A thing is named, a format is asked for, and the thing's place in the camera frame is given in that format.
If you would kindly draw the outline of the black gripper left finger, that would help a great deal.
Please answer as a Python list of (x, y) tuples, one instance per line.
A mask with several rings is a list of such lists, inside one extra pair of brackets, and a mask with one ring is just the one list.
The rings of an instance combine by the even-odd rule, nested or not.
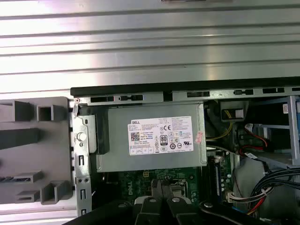
[(151, 196), (141, 196), (131, 204), (114, 200), (89, 213), (85, 213), (67, 225), (157, 225), (160, 222), (162, 189), (158, 180), (151, 183)]

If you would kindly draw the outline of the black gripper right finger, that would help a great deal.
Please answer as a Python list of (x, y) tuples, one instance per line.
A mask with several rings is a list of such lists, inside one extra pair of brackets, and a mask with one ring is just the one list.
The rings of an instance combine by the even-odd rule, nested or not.
[(203, 201), (199, 206), (173, 195), (170, 184), (162, 185), (162, 196), (177, 225), (256, 225), (258, 220), (222, 204)]

